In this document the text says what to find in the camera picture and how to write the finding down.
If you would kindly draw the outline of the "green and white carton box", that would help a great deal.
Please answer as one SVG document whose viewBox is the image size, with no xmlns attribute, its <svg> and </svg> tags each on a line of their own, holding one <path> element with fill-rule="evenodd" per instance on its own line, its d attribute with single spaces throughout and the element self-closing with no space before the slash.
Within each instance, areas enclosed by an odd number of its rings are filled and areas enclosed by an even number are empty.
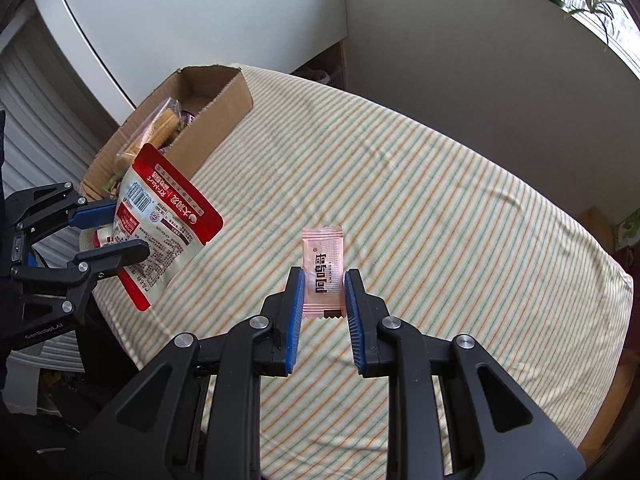
<svg viewBox="0 0 640 480">
<path fill-rule="evenodd" d="M 616 248 L 632 247 L 640 240 L 640 210 L 637 209 L 623 222 L 616 226 Z"/>
</svg>

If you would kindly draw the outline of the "small pink sachet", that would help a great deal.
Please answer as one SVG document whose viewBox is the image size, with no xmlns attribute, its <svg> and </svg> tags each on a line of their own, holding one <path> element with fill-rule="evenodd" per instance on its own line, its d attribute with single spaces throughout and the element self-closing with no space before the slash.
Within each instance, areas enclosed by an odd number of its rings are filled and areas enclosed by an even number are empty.
<svg viewBox="0 0 640 480">
<path fill-rule="evenodd" d="M 344 232 L 340 226 L 303 229 L 304 318 L 346 314 Z"/>
</svg>

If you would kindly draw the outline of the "cardboard box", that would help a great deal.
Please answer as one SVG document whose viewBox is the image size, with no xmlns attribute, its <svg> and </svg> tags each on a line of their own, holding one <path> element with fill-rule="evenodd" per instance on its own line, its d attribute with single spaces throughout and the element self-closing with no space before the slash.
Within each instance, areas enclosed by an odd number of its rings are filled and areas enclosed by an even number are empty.
<svg viewBox="0 0 640 480">
<path fill-rule="evenodd" d="M 89 200 L 107 198 L 144 144 L 151 144 L 187 178 L 253 108 L 242 72 L 222 65 L 180 68 L 127 118 L 82 179 Z"/>
</svg>

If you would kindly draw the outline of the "packaged cranberry toast bread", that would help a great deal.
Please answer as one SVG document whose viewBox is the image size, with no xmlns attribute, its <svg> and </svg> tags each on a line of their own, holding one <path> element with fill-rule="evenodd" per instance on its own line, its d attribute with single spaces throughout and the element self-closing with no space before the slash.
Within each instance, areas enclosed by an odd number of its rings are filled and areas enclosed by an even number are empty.
<svg viewBox="0 0 640 480">
<path fill-rule="evenodd" d="M 162 148 L 182 129 L 181 105 L 167 98 L 142 122 L 114 158 L 114 174 L 121 177 L 134 162 L 145 144 Z"/>
</svg>

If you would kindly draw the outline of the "striped tablecloth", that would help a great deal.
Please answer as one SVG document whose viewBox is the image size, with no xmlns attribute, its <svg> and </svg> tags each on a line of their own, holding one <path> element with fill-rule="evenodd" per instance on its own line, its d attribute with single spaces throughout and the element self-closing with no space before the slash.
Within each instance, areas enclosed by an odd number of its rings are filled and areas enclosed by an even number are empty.
<svg viewBox="0 0 640 480">
<path fill-rule="evenodd" d="M 194 174 L 224 227 L 138 310 L 119 281 L 96 303 L 144 365 L 180 332 L 255 314 L 303 259 L 306 228 L 338 226 L 344 263 L 392 315 L 442 339 L 472 335 L 573 444 L 616 372 L 634 281 L 574 218 L 470 148 L 323 84 L 245 66 L 176 70 L 115 132 L 166 98 L 244 118 Z"/>
</svg>

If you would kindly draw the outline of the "red and white snack pouch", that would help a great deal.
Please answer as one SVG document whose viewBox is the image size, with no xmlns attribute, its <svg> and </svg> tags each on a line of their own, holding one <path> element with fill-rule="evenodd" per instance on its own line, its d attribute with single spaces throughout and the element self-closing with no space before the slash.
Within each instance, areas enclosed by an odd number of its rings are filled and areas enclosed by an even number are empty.
<svg viewBox="0 0 640 480">
<path fill-rule="evenodd" d="M 113 222 L 94 233 L 93 244 L 137 238 L 149 245 L 148 258 L 117 272 L 134 306 L 145 311 L 223 226 L 220 213 L 191 181 L 145 144 L 120 181 Z"/>
</svg>

